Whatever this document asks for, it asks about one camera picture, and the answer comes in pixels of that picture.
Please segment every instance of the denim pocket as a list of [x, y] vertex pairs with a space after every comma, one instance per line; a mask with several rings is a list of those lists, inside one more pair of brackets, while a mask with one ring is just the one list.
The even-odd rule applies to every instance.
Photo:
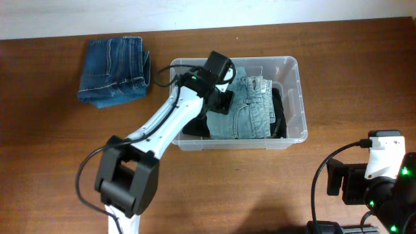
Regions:
[[104, 39], [90, 43], [85, 58], [83, 75], [104, 76], [110, 74], [111, 40], [112, 39]]
[[237, 109], [234, 115], [233, 128], [236, 139], [255, 138], [250, 103], [243, 103]]

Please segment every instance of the dark blue jeans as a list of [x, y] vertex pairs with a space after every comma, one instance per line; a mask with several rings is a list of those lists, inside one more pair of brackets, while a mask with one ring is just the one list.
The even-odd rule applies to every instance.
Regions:
[[143, 98], [150, 83], [150, 54], [137, 36], [90, 42], [78, 98], [98, 108]]

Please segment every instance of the denim fabric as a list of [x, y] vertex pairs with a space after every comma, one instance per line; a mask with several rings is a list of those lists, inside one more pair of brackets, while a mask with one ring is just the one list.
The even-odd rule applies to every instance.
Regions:
[[98, 108], [143, 98], [150, 83], [150, 54], [137, 36], [90, 42], [78, 98]]
[[271, 88], [271, 81], [265, 81], [261, 76], [247, 77], [244, 68], [237, 68], [234, 81], [227, 87], [227, 90], [234, 92], [229, 113], [207, 112], [211, 138], [270, 137], [270, 121], [276, 121]]

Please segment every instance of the wood grain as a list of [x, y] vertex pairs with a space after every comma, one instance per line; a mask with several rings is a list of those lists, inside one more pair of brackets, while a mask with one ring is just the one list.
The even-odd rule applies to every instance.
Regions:
[[[257, 233], [311, 220], [310, 186], [323, 158], [371, 129], [400, 129], [416, 151], [416, 28], [411, 18], [129, 33], [143, 37], [152, 72], [178, 57], [291, 55], [299, 63], [308, 139], [283, 151], [181, 151], [161, 161], [159, 188], [141, 233]], [[0, 41], [1, 233], [106, 233], [107, 217], [77, 200], [83, 158], [111, 135], [125, 136], [163, 104], [152, 85], [138, 101], [98, 110], [77, 100], [87, 43], [111, 35]], [[364, 163], [368, 153], [339, 156]], [[93, 189], [99, 157], [83, 172]], [[317, 185], [317, 215], [358, 224], [364, 206], [345, 206]], [[380, 225], [375, 218], [369, 222]]]

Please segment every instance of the cable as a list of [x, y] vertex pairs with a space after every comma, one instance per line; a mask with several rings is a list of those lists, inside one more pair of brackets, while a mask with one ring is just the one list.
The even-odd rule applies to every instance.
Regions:
[[[176, 66], [169, 66], [169, 67], [166, 67], [166, 68], [163, 68], [163, 69], [161, 69], [161, 70], [159, 70], [158, 72], [157, 72], [157, 74], [159, 74], [159, 73], [161, 73], [161, 72], [163, 72], [164, 70], [167, 70], [168, 68], [171, 68], [171, 67], [176, 67]], [[98, 148], [98, 149], [96, 149], [96, 150], [94, 150], [93, 152], [91, 152], [83, 161], [82, 161], [82, 163], [79, 165], [79, 168], [78, 168], [78, 172], [77, 172], [77, 174], [76, 174], [76, 176], [75, 176], [75, 190], [76, 190], [76, 192], [77, 192], [77, 196], [78, 196], [78, 199], [84, 204], [84, 205], [86, 205], [87, 207], [89, 207], [89, 208], [91, 208], [91, 209], [93, 209], [93, 210], [95, 210], [95, 211], [97, 211], [97, 212], [100, 212], [100, 213], [103, 213], [104, 215], [107, 215], [107, 216], [109, 216], [109, 217], [111, 217], [111, 218], [113, 218], [114, 219], [114, 222], [116, 223], [116, 227], [117, 227], [117, 230], [118, 230], [118, 232], [119, 232], [119, 234], [123, 234], [123, 231], [122, 231], [122, 229], [121, 229], [121, 227], [120, 227], [120, 223], [118, 222], [118, 217], [116, 216], [116, 215], [114, 215], [114, 214], [112, 214], [112, 213], [109, 213], [109, 212], [107, 212], [106, 210], [104, 210], [104, 209], [101, 209], [101, 208], [99, 208], [99, 207], [97, 207], [96, 205], [93, 205], [92, 203], [90, 203], [89, 201], [87, 201], [87, 200], [85, 200], [84, 198], [83, 198], [83, 196], [81, 195], [81, 191], [80, 191], [80, 189], [79, 189], [79, 179], [80, 179], [80, 177], [81, 177], [81, 173], [83, 172], [83, 170], [84, 170], [84, 167], [85, 167], [85, 165], [87, 164], [87, 162], [92, 158], [92, 157], [94, 157], [95, 155], [97, 155], [97, 153], [99, 153], [99, 152], [101, 152], [101, 151], [105, 151], [105, 150], [107, 150], [107, 149], [109, 149], [109, 148], [116, 148], [116, 147], [120, 147], [120, 146], [125, 146], [125, 145], [128, 145], [128, 144], [134, 144], [134, 143], [137, 143], [137, 142], [140, 142], [140, 141], [142, 141], [142, 140], [145, 140], [145, 139], [147, 139], [147, 138], [149, 138], [152, 134], [154, 134], [162, 125], [163, 125], [163, 123], [169, 118], [169, 116], [171, 115], [171, 113], [173, 113], [173, 111], [175, 110], [175, 108], [176, 108], [176, 105], [177, 105], [177, 102], [179, 101], [179, 96], [180, 96], [180, 93], [181, 93], [181, 86], [180, 86], [180, 84], [178, 85], [178, 91], [177, 91], [177, 96], [176, 96], [176, 99], [175, 99], [175, 101], [172, 103], [172, 108], [169, 110], [169, 112], [164, 116], [164, 118], [162, 119], [162, 121], [154, 128], [154, 129], [152, 129], [148, 134], [144, 134], [142, 137], [140, 137], [140, 138], [138, 138], [138, 139], [135, 139], [135, 140], [126, 140], [126, 141], [123, 141], [123, 142], [121, 142], [121, 143], [117, 143], [117, 144], [109, 144], [109, 145], [105, 145], [105, 146], [102, 146], [102, 147], [100, 147], [100, 148]]]
[[167, 69], [177, 68], [177, 67], [187, 67], [187, 68], [196, 68], [196, 69], [201, 69], [202, 68], [201, 66], [187, 65], [187, 64], [177, 64], [177, 65], [170, 65], [170, 66], [164, 67], [164, 68], [160, 69], [158, 72], [156, 72], [156, 74], [155, 74], [155, 84], [160, 86], [160, 87], [165, 88], [165, 87], [169, 87], [171, 84], [175, 83], [177, 81], [176, 76], [168, 84], [164, 84], [164, 85], [159, 83], [157, 81], [156, 77], [158, 76], [158, 74], [160, 74], [161, 72], [166, 71]]
[[361, 228], [361, 230], [364, 234], [365, 234], [364, 223], [365, 223], [366, 219], [368, 219], [368, 217], [370, 217], [371, 215], [372, 215], [372, 211], [368, 211], [367, 213], [364, 214], [363, 218], [361, 218], [361, 222], [359, 223], [359, 228]]
[[312, 190], [311, 190], [311, 208], [312, 208], [312, 220], [313, 220], [313, 226], [315, 228], [315, 233], [316, 234], [321, 234], [319, 226], [318, 226], [318, 221], [317, 221], [317, 214], [315, 211], [315, 187], [317, 185], [317, 181], [318, 181], [318, 176], [320, 174], [320, 172], [322, 171], [322, 169], [325, 167], [325, 165], [328, 163], [328, 161], [330, 159], [332, 159], [333, 157], [335, 157], [339, 152], [344, 151], [348, 148], [354, 147], [354, 146], [360, 146], [360, 142], [354, 142], [351, 144], [347, 144], [346, 146], [343, 146], [337, 150], [335, 150], [333, 153], [331, 153], [328, 157], [326, 157], [326, 159], [320, 164], [320, 166], [318, 167], [317, 172], [315, 173], [315, 176], [313, 177], [313, 181], [312, 181]]

